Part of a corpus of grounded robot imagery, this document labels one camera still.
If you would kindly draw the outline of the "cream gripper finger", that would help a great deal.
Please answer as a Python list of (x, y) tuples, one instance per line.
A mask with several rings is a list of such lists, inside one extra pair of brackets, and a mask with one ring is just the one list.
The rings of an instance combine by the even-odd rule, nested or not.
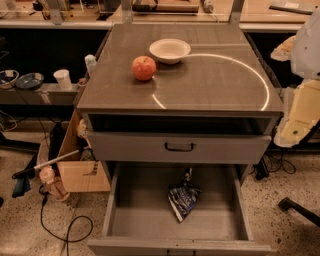
[(303, 113), (303, 99), (300, 88), (284, 90), (284, 115), (276, 127), (273, 142), (283, 148), (300, 143), (309, 131), (308, 121)]
[(291, 50), (296, 36), (291, 36), (280, 45), (278, 45), (270, 54), (270, 57), (276, 61), (288, 61), (290, 59)]

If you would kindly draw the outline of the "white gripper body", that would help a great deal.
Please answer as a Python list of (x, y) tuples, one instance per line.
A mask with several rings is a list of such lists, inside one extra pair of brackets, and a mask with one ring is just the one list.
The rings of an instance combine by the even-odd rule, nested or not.
[(320, 81), (304, 80), (295, 90), (283, 140), (302, 140), (320, 120)]

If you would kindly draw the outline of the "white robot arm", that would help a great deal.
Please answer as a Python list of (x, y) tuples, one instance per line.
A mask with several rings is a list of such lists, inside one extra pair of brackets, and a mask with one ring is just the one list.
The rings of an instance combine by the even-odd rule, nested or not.
[(290, 61), (302, 83), (292, 91), (293, 101), (276, 128), (274, 143), (292, 147), (320, 120), (320, 9), (317, 8), (298, 32), (271, 53), (277, 61)]

